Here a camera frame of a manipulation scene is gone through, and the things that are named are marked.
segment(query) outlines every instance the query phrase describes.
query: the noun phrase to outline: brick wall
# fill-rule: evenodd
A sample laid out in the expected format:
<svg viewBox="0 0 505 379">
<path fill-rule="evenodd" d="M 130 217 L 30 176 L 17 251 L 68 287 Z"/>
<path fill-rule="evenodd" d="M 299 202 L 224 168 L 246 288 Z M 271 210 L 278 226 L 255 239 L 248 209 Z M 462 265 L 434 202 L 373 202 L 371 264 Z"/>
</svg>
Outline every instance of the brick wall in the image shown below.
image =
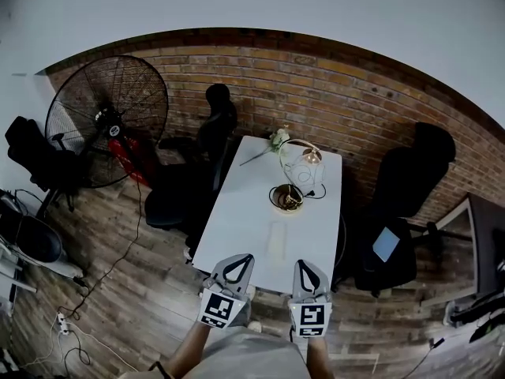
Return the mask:
<svg viewBox="0 0 505 379">
<path fill-rule="evenodd" d="M 457 157 L 413 222 L 439 219 L 468 191 L 505 205 L 503 129 L 457 92 L 389 58 L 312 36 L 218 28 L 111 43 L 47 74 L 59 88 L 78 67 L 111 54 L 144 58 L 161 73 L 169 135 L 195 135 L 209 114 L 205 90 L 224 83 L 238 110 L 236 134 L 287 126 L 292 136 L 341 154 L 355 181 L 353 200 L 363 205 L 383 155 L 412 143 L 415 122 L 429 122 L 451 133 Z"/>
</svg>

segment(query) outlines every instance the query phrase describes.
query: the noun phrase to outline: electrical wire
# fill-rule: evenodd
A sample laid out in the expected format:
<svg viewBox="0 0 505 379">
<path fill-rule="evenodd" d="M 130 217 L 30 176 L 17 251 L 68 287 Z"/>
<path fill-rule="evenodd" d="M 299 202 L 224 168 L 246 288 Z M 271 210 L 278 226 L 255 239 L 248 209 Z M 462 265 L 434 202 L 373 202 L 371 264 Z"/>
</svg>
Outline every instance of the electrical wire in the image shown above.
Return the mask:
<svg viewBox="0 0 505 379">
<path fill-rule="evenodd" d="M 20 366 L 20 368 L 25 368 L 30 365 L 39 365 L 41 363 L 62 363 L 63 362 L 63 350 L 62 350 L 62 336 L 61 336 L 60 332 L 58 333 L 58 347 L 60 349 L 60 359 L 58 361 L 47 361 L 49 359 L 49 356 L 51 356 L 51 354 L 53 353 L 52 348 L 51 348 L 51 352 L 47 358 L 41 359 L 40 361 L 37 361 L 37 362 L 27 363 L 23 366 Z"/>
<path fill-rule="evenodd" d="M 43 363 L 43 362 L 45 362 L 46 359 L 48 359 L 51 356 L 51 354 L 53 353 L 53 350 L 54 350 L 53 327 L 54 327 L 54 324 L 56 324 L 56 319 L 57 318 L 58 318 L 58 316 L 54 316 L 53 324 L 49 328 L 49 341 L 50 341 L 50 351 L 49 351 L 49 354 L 47 354 L 45 357 L 37 357 L 32 362 L 29 362 L 27 364 L 24 364 L 23 366 L 20 366 L 20 368 L 25 368 L 26 366 L 36 365 L 36 364 L 39 364 L 39 363 Z M 58 334 L 58 343 L 59 343 L 60 351 L 61 351 L 62 350 L 62 344 L 59 342 L 59 334 Z"/>
<path fill-rule="evenodd" d="M 42 265 L 42 264 L 38 263 L 37 261 L 35 261 L 35 260 L 34 260 L 33 258 L 31 258 L 30 256 L 27 256 L 26 254 L 22 253 L 21 251 L 16 250 L 16 248 L 14 248 L 14 246 L 9 246 L 9 250 L 10 250 L 10 251 L 13 251 L 14 253 L 16 253 L 16 254 L 17 254 L 17 256 L 18 256 L 21 260 L 23 260 L 23 261 L 25 261 L 25 262 L 28 262 L 28 263 L 30 263 L 30 264 L 37 265 L 37 266 L 39 266 L 39 267 L 43 267 L 43 266 L 44 266 L 44 265 Z"/>
<path fill-rule="evenodd" d="M 75 335 L 75 337 L 77 338 L 77 342 L 79 343 L 79 346 L 78 347 L 74 347 L 74 348 L 70 348 L 66 352 L 65 357 L 63 358 L 63 363 L 65 364 L 65 371 L 66 371 L 66 376 L 65 377 L 70 377 L 69 367 L 66 365 L 66 358 L 69 356 L 70 352 L 72 352 L 72 351 L 75 351 L 75 350 L 79 351 L 79 359 L 86 366 L 90 366 L 92 364 L 92 360 L 89 358 L 88 352 L 86 350 L 83 350 L 82 346 L 80 345 L 79 336 L 74 331 L 70 331 L 70 332 L 73 333 Z M 86 361 L 85 359 L 83 359 L 82 355 L 86 355 L 86 358 L 88 360 Z"/>
<path fill-rule="evenodd" d="M 27 193 L 28 195 L 31 195 L 32 197 L 34 197 L 38 202 L 40 202 L 41 204 L 43 204 L 43 201 L 39 197 L 37 197 L 34 193 L 31 193 L 30 191 L 28 191 L 26 189 L 21 189 L 21 188 L 15 189 L 14 190 L 14 195 L 16 195 L 16 193 L 18 193 L 18 192 Z"/>
<path fill-rule="evenodd" d="M 119 257 L 112 264 L 112 266 L 109 268 L 109 270 L 104 275 L 102 275 L 102 277 L 100 279 L 98 279 L 96 281 L 95 285 L 93 285 L 91 287 L 91 289 L 86 286 L 88 288 L 88 293 L 86 295 L 82 295 L 82 299 L 81 299 L 80 303 L 76 307 L 74 307 L 73 309 L 69 309 L 69 308 L 64 307 L 64 306 L 59 306 L 58 307 L 58 312 L 61 311 L 61 310 L 67 310 L 67 311 L 70 312 L 70 314 L 68 316 L 65 316 L 65 318 L 67 318 L 67 319 L 73 318 L 76 321 L 80 320 L 80 314 L 77 311 L 83 306 L 83 304 L 86 302 L 86 299 L 89 297 L 89 295 L 91 293 L 93 293 L 93 291 L 96 289 L 96 287 L 98 287 L 98 285 L 100 285 L 102 283 L 102 281 L 112 272 L 112 270 L 114 269 L 114 267 L 116 266 L 116 264 L 119 261 L 124 260 L 126 258 L 126 256 L 128 255 L 130 249 L 132 248 L 133 243 L 137 242 L 137 240 L 139 238 L 140 220 L 142 219 L 142 192 L 140 191 L 140 183 L 139 183 L 138 179 L 137 179 L 137 189 L 139 191 L 139 219 L 137 221 L 137 234 L 136 234 L 134 240 L 132 240 L 130 242 L 130 244 L 126 248 L 126 251 L 123 253 L 123 255 L 121 257 Z"/>
<path fill-rule="evenodd" d="M 326 187 L 324 186 L 324 184 L 321 184 L 321 186 L 323 187 L 324 189 L 324 193 L 323 195 L 321 195 L 320 197 L 314 197 L 314 195 L 316 195 L 314 193 L 314 190 L 310 191 L 307 195 L 304 195 L 303 198 L 310 198 L 310 199 L 323 199 L 324 197 L 326 197 Z"/>
<path fill-rule="evenodd" d="M 121 356 L 118 355 L 118 353 L 116 353 L 116 351 L 114 351 L 112 348 L 110 348 L 108 345 L 102 343 L 102 341 L 98 340 L 97 338 L 95 338 L 92 334 L 87 334 L 86 332 L 83 332 L 79 326 L 75 325 L 74 323 L 68 323 L 68 325 L 72 325 L 74 326 L 75 328 L 77 328 L 77 330 L 79 330 L 82 334 L 84 334 L 85 336 L 87 337 L 91 337 L 93 338 L 94 341 L 96 341 L 97 343 L 99 343 L 100 345 L 104 346 L 107 350 L 109 350 L 110 352 L 112 352 L 114 355 L 116 355 L 120 360 L 121 362 L 123 362 L 125 365 L 127 365 L 129 368 L 133 369 L 134 371 L 138 372 L 138 370 L 131 366 L 130 364 L 127 363 L 127 361 L 125 361 Z"/>
<path fill-rule="evenodd" d="M 430 348 L 429 351 L 426 353 L 426 355 L 423 357 L 423 359 L 407 374 L 405 375 L 402 379 L 407 379 L 414 371 L 421 366 L 421 364 L 425 361 L 425 359 L 428 357 L 429 353 L 433 351 L 434 348 Z"/>
<path fill-rule="evenodd" d="M 17 198 L 17 190 L 14 190 L 14 202 L 16 203 L 17 207 L 20 209 L 21 215 L 27 216 L 29 214 L 28 208 L 26 207 L 26 205 Z"/>
</svg>

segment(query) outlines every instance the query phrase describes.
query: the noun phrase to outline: black office chair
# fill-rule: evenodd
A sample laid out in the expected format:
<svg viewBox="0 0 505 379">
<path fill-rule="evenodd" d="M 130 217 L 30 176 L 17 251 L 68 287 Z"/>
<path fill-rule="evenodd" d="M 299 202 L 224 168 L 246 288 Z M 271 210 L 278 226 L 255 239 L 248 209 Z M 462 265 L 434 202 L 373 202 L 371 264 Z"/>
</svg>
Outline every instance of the black office chair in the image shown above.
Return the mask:
<svg viewBox="0 0 505 379">
<path fill-rule="evenodd" d="M 228 138 L 237 126 L 237 111 L 227 86 L 212 85 L 206 98 L 211 115 L 200 127 L 196 142 L 175 137 L 159 143 L 161 149 L 177 149 L 186 163 L 163 167 L 145 201 L 147 224 L 184 231 L 190 236 L 186 243 L 193 254 L 221 187 Z"/>
<path fill-rule="evenodd" d="M 16 198 L 0 189 L 0 237 L 40 262 L 53 262 L 62 254 L 62 240 L 41 220 L 23 215 Z"/>
<path fill-rule="evenodd" d="M 62 138 L 63 134 L 60 133 L 53 137 L 53 141 L 63 146 Z M 84 175 L 85 164 L 82 159 L 71 150 L 57 150 L 49 144 L 33 119 L 16 117 L 7 129 L 6 140 L 9 158 L 30 172 L 30 181 L 42 191 L 65 193 L 72 210 L 70 197 L 81 185 Z"/>
<path fill-rule="evenodd" d="M 455 156 L 452 136 L 423 122 L 416 124 L 411 148 L 394 148 L 386 153 L 372 202 L 353 222 L 356 288 L 378 295 L 382 289 L 410 282 L 417 275 L 415 245 L 428 243 L 436 252 L 441 251 L 442 241 L 433 223 L 428 225 L 428 235 L 412 239 L 409 224 L 403 218 L 417 214 Z M 385 227 L 400 240 L 383 262 L 373 245 Z"/>
</svg>

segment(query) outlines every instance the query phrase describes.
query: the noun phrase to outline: wooden floor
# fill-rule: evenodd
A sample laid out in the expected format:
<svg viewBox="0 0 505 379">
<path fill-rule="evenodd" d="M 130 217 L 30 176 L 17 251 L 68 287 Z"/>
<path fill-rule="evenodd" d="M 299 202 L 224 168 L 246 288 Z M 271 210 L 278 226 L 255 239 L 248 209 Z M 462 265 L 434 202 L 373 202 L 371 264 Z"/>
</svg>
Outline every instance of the wooden floor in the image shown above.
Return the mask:
<svg viewBox="0 0 505 379">
<path fill-rule="evenodd" d="M 142 188 L 142 199 L 147 194 L 148 189 Z M 70 255 L 87 269 L 88 284 L 106 272 L 134 239 L 138 200 L 137 185 L 128 180 L 106 189 L 83 190 L 75 200 L 73 213 L 63 201 L 60 208 L 50 209 L 49 224 L 60 233 Z M 73 323 L 139 370 L 157 360 L 165 362 L 184 339 L 200 307 L 197 293 L 203 276 L 185 264 L 184 239 L 178 231 L 152 229 L 142 219 L 140 237 L 128 257 L 91 294 L 80 309 L 80 320 Z M 342 285 L 333 296 L 327 341 L 336 377 L 404 377 L 428 352 L 429 339 L 437 341 L 441 337 L 445 343 L 432 351 L 410 377 L 492 376 L 500 362 L 505 335 L 495 330 L 468 344 L 475 324 L 446 328 L 441 324 L 443 306 L 419 307 L 423 294 L 447 284 L 447 277 L 437 275 L 423 251 L 418 252 L 416 281 L 383 291 L 379 299 L 356 290 L 352 282 Z M 39 290 L 37 294 L 21 291 L 17 296 L 9 345 L 21 364 L 48 354 L 49 329 L 57 308 L 72 308 L 80 301 L 80 288 L 75 283 L 45 268 L 30 267 L 26 271 L 25 279 Z M 263 323 L 265 332 L 288 339 L 287 300 L 258 291 L 252 315 Z M 2 323 L 2 332 L 8 332 L 4 326 Z M 76 351 L 70 352 L 67 364 L 72 377 L 116 377 L 129 370 L 92 338 L 70 328 L 76 331 L 92 360 L 90 366 L 85 366 Z M 62 355 L 55 330 L 52 339 L 50 361 L 58 362 Z M 298 343 L 303 352 L 304 341 Z M 77 345 L 77 340 L 74 335 L 63 336 L 61 345 L 66 353 Z M 65 374 L 61 363 L 28 368 L 44 377 Z"/>
</svg>

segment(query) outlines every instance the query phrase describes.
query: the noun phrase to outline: power cord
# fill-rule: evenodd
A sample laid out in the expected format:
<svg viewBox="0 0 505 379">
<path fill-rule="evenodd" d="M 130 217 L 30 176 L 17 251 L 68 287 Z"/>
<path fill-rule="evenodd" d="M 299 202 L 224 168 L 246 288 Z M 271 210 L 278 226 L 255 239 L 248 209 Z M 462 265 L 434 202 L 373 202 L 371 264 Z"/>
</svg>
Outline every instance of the power cord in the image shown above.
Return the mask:
<svg viewBox="0 0 505 379">
<path fill-rule="evenodd" d="M 414 371 L 421 366 L 421 364 L 425 361 L 425 359 L 428 357 L 429 353 L 432 352 L 435 348 L 440 346 L 443 342 L 445 341 L 444 338 L 441 338 L 434 344 L 430 344 L 429 351 L 426 353 L 426 355 L 423 357 L 423 359 L 407 374 L 405 375 L 402 379 L 407 379 Z"/>
<path fill-rule="evenodd" d="M 58 334 L 58 344 L 59 344 L 59 347 L 60 347 L 60 353 L 62 354 L 62 360 L 61 361 L 53 361 L 53 362 L 52 361 L 47 361 L 49 359 L 49 357 L 53 354 L 53 350 L 54 350 L 53 327 L 54 327 L 54 324 L 56 323 L 56 320 L 57 320 L 57 317 L 54 316 L 53 324 L 49 328 L 49 341 L 50 341 L 50 351 L 49 351 L 49 354 L 47 354 L 45 357 L 37 357 L 32 362 L 29 362 L 27 364 L 24 364 L 23 366 L 20 366 L 20 368 L 25 368 L 26 366 L 37 365 L 37 364 L 45 363 L 45 362 L 48 362 L 48 363 L 61 363 L 63 361 L 62 343 L 60 342 L 60 335 L 59 334 Z"/>
<path fill-rule="evenodd" d="M 326 187 L 324 186 L 324 184 L 321 184 L 321 186 L 323 187 L 324 189 L 324 193 L 323 195 L 321 195 L 320 197 L 316 197 L 316 193 L 314 192 L 314 190 L 310 191 L 309 193 L 307 193 L 306 195 L 303 196 L 303 198 L 310 198 L 310 199 L 323 199 L 324 197 L 326 197 Z"/>
<path fill-rule="evenodd" d="M 72 334 L 74 334 L 74 335 L 75 335 L 75 337 L 77 338 L 77 342 L 79 343 L 79 346 L 78 346 L 78 347 L 74 347 L 74 348 L 70 348 L 70 349 L 66 352 L 65 357 L 63 358 L 63 363 L 65 364 L 65 371 L 66 371 L 66 376 L 65 376 L 65 377 L 70 377 L 69 367 L 66 365 L 66 358 L 69 356 L 70 352 L 72 352 L 72 351 L 75 351 L 75 350 L 78 350 L 78 351 L 79 351 L 79 359 L 80 359 L 80 361 L 81 361 L 83 364 L 85 364 L 86 366 L 90 366 L 90 365 L 92 364 L 92 360 L 89 358 L 89 354 L 88 354 L 88 352 L 87 352 L 86 350 L 83 350 L 83 349 L 82 349 L 82 346 L 80 345 L 79 336 L 76 334 L 76 332 L 74 332 L 74 331 L 72 331 L 72 330 L 70 330 L 70 332 L 71 332 Z"/>
<path fill-rule="evenodd" d="M 29 214 L 28 208 L 26 207 L 26 205 L 18 199 L 16 190 L 14 191 L 14 202 L 16 203 L 17 207 L 20 209 L 21 215 L 27 216 Z"/>
<path fill-rule="evenodd" d="M 96 287 L 98 287 L 98 285 L 100 285 L 102 283 L 102 281 L 112 272 L 112 270 L 114 269 L 116 264 L 119 261 L 124 260 L 126 258 L 130 249 L 132 248 L 133 243 L 135 243 L 137 241 L 137 239 L 139 238 L 139 226 L 140 226 L 140 220 L 142 219 L 142 192 L 140 191 L 140 183 L 139 183 L 138 179 L 137 179 L 137 189 L 139 191 L 139 219 L 137 221 L 137 234 L 136 234 L 134 240 L 132 240 L 130 242 L 130 244 L 126 248 L 125 253 L 112 264 L 109 271 L 107 271 L 98 281 L 96 281 L 95 285 L 93 285 L 91 287 L 91 289 L 86 286 L 86 288 L 88 289 L 88 293 L 86 295 L 82 295 L 82 300 L 80 301 L 80 303 L 76 307 L 74 307 L 73 309 L 69 309 L 64 306 L 58 307 L 58 312 L 61 310 L 67 310 L 70 312 L 70 314 L 68 316 L 65 316 L 65 318 L 67 318 L 67 319 L 73 318 L 76 321 L 80 320 L 80 314 L 77 311 L 83 306 L 83 304 L 86 302 L 86 299 L 89 297 L 89 295 L 91 293 L 93 293 L 93 291 L 96 289 Z"/>
<path fill-rule="evenodd" d="M 15 189 L 14 190 L 14 196 L 16 196 L 16 194 L 18 192 L 27 193 L 28 195 L 31 195 L 32 197 L 34 197 L 38 202 L 40 202 L 41 204 L 43 204 L 43 201 L 39 197 L 37 197 L 34 193 L 28 191 L 27 189 L 21 189 L 21 188 Z"/>
<path fill-rule="evenodd" d="M 127 365 L 129 368 L 131 368 L 132 370 L 138 372 L 137 368 L 131 366 L 130 364 L 127 363 L 127 361 L 125 361 L 121 356 L 119 356 L 112 348 L 110 348 L 108 345 L 102 343 L 102 341 L 98 340 L 97 338 L 95 338 L 92 334 L 87 334 L 86 332 L 83 332 L 79 326 L 75 325 L 74 323 L 67 323 L 68 325 L 72 325 L 73 327 L 77 328 L 77 330 L 79 330 L 83 335 L 87 336 L 87 337 L 91 337 L 93 338 L 94 341 L 96 341 L 97 343 L 99 343 L 100 345 L 102 345 L 103 347 L 105 347 L 107 350 L 109 350 L 110 352 L 112 352 L 114 355 L 116 355 L 120 360 L 121 362 L 123 362 L 125 365 Z"/>
</svg>

